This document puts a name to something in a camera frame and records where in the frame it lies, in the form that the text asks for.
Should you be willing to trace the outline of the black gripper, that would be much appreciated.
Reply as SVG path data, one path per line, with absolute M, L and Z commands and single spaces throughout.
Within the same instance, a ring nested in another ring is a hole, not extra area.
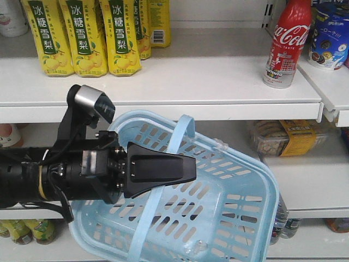
M 124 188 L 135 198 L 152 188 L 195 180 L 196 159 L 118 143 L 118 134 L 102 130 L 96 139 L 57 140 L 41 163 L 40 196 L 59 201 L 103 200 L 115 204 Z

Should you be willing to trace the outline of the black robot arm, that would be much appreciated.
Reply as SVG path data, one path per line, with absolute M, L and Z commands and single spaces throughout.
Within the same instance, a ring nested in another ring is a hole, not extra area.
M 196 178 L 193 157 L 165 153 L 100 131 L 96 139 L 60 140 L 54 147 L 1 150 L 1 207 L 45 201 L 115 204 L 152 188 Z

